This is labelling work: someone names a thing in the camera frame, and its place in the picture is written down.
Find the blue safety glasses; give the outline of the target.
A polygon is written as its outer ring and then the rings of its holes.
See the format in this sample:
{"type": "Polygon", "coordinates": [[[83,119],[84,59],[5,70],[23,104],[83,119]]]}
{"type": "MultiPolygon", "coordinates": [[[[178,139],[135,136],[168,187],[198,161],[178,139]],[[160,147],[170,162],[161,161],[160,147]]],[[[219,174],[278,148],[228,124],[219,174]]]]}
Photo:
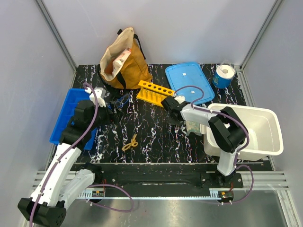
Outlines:
{"type": "Polygon", "coordinates": [[[126,105],[130,100],[130,95],[125,94],[122,97],[118,98],[117,100],[111,101],[114,102],[117,106],[117,109],[122,109],[124,105],[126,105]]]}

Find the yellow test tube rack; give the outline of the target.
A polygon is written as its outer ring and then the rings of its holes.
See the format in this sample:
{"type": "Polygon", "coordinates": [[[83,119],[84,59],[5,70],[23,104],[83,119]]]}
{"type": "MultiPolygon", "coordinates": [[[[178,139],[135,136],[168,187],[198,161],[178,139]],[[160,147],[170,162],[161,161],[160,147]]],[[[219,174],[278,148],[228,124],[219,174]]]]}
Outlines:
{"type": "Polygon", "coordinates": [[[139,82],[140,91],[136,98],[153,105],[163,107],[161,102],[168,96],[173,96],[175,91],[166,87],[143,81],[139,82]]]}

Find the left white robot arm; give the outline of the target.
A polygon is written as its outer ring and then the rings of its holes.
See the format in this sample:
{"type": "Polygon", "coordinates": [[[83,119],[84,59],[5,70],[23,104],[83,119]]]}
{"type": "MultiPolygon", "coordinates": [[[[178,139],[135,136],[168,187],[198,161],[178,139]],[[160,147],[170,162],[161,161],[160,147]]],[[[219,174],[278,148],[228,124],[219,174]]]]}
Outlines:
{"type": "Polygon", "coordinates": [[[88,186],[101,185],[101,168],[86,163],[67,185],[64,182],[74,162],[91,139],[98,126],[117,122],[118,108],[95,105],[90,100],[79,101],[73,116],[62,131],[55,156],[41,183],[29,198],[21,198],[18,209],[31,225],[59,227],[67,209],[88,186]]]}

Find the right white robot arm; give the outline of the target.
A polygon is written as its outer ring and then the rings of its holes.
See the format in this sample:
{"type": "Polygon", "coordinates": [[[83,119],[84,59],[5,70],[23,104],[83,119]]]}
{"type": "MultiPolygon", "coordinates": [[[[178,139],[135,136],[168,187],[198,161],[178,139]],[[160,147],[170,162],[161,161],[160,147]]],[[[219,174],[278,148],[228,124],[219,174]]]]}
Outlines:
{"type": "Polygon", "coordinates": [[[189,102],[179,103],[174,97],[168,96],[162,106],[170,117],[178,122],[196,122],[211,129],[220,158],[217,166],[219,173],[215,176],[218,186],[226,187],[232,182],[232,173],[236,169],[239,152],[249,144],[249,133],[240,118],[231,107],[220,111],[199,107],[189,102]]]}

